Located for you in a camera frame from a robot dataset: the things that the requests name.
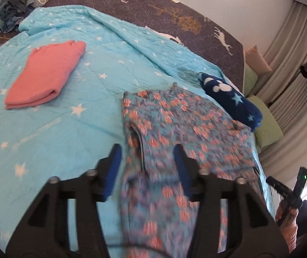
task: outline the metal bolt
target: metal bolt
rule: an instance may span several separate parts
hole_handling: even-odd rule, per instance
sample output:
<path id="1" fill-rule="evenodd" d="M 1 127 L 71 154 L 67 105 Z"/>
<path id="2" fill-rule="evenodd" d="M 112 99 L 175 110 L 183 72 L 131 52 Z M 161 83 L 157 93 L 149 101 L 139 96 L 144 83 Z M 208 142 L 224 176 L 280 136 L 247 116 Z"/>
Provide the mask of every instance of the metal bolt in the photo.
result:
<path id="1" fill-rule="evenodd" d="M 205 168 L 200 169 L 199 170 L 199 174 L 200 175 L 209 175 L 208 169 L 205 169 Z"/>
<path id="2" fill-rule="evenodd" d="M 236 179 L 236 182 L 238 184 L 246 184 L 247 183 L 247 181 L 244 177 L 239 177 L 238 179 Z"/>
<path id="3" fill-rule="evenodd" d="M 51 177 L 49 180 L 49 183 L 54 184 L 60 181 L 59 177 Z"/>
<path id="4" fill-rule="evenodd" d="M 95 169 L 87 170 L 86 174 L 88 177 L 94 177 L 95 175 L 97 175 L 97 170 Z"/>

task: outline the black cable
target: black cable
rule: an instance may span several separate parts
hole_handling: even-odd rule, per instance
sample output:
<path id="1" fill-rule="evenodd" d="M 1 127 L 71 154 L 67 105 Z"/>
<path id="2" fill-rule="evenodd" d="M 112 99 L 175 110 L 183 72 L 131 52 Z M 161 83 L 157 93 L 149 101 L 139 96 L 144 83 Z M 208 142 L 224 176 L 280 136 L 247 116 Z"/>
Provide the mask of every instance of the black cable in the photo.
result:
<path id="1" fill-rule="evenodd" d="M 155 249 L 151 246 L 147 246 L 147 245 L 142 245 L 142 244 L 112 244 L 112 245 L 107 245 L 107 247 L 109 248 L 131 248 L 131 247 L 137 247 L 137 248 L 143 248 L 143 249 L 147 249 L 147 250 L 152 250 L 154 252 L 157 252 L 163 256 L 165 256 L 166 258 L 173 258 L 172 256 L 170 256 L 168 253 L 159 250 L 159 249 Z"/>

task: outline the folded pink cloth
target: folded pink cloth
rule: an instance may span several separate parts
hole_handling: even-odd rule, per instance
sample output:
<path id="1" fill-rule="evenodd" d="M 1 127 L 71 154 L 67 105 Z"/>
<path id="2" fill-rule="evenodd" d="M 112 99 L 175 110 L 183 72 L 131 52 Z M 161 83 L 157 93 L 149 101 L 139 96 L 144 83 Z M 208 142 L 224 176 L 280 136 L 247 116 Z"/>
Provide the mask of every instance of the folded pink cloth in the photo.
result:
<path id="1" fill-rule="evenodd" d="M 34 48 L 5 98 L 5 108 L 37 106 L 57 97 L 85 47 L 83 41 L 70 40 Z"/>

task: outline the curtain fold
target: curtain fold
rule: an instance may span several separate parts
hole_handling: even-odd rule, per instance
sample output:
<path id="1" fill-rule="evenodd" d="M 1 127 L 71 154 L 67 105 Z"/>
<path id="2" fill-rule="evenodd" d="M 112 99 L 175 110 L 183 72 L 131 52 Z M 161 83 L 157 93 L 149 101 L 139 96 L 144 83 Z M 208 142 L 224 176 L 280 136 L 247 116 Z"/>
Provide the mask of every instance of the curtain fold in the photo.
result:
<path id="1" fill-rule="evenodd" d="M 258 92 L 265 103 L 275 100 L 307 62 L 307 6 L 294 2 L 278 36 L 265 54 L 273 75 Z M 293 188 L 299 167 L 307 168 L 307 79 L 298 74 L 269 108 L 284 137 L 260 154 L 266 175 Z M 302 197 L 307 200 L 307 182 Z"/>

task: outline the blue blanket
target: blue blanket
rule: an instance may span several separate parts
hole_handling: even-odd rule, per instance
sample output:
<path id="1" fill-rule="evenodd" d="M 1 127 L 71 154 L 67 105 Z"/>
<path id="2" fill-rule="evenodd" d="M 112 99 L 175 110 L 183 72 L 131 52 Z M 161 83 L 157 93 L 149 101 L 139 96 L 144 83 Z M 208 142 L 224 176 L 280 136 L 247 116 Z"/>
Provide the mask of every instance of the blue blanket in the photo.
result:
<path id="1" fill-rule="evenodd" d="M 0 47 L 2 250 L 49 177 L 77 177 L 106 157 L 114 143 L 125 147 L 121 120 L 124 91 L 168 89 L 177 82 L 214 102 L 201 88 L 183 79 L 186 78 L 184 71 L 195 71 L 196 76 L 205 72 L 224 78 L 217 66 L 189 49 L 149 29 L 85 6 L 35 9 L 20 24 L 19 30 L 19 35 Z M 7 90 L 23 70 L 31 50 L 70 39 L 85 41 L 87 49 L 61 94 L 41 106 L 5 110 Z M 253 154 L 270 208 L 270 191 L 265 184 L 254 139 Z M 118 183 L 123 165 L 124 162 L 113 196 L 106 203 L 98 204 L 108 243 L 122 240 Z M 73 212 L 69 213 L 72 250 L 77 249 Z M 121 252 L 111 253 L 112 257 L 119 255 Z"/>

